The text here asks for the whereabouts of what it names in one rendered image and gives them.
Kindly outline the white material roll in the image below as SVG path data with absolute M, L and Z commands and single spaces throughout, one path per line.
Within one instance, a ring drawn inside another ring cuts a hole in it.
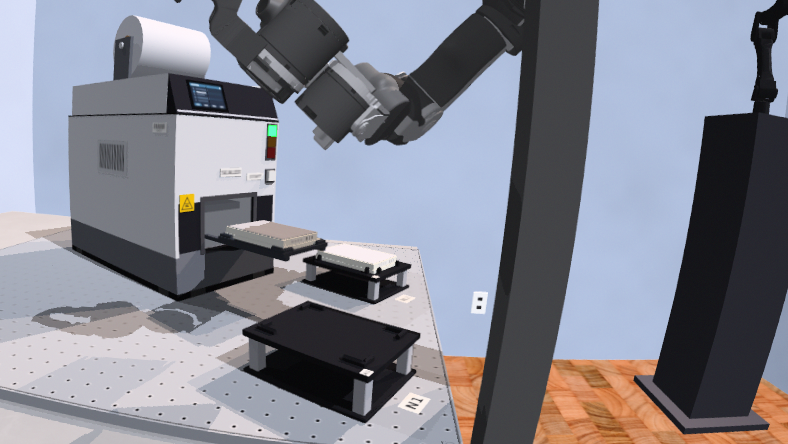
M 211 48 L 202 32 L 130 15 L 115 40 L 126 36 L 134 37 L 131 78 L 165 73 L 204 78 L 207 73 Z

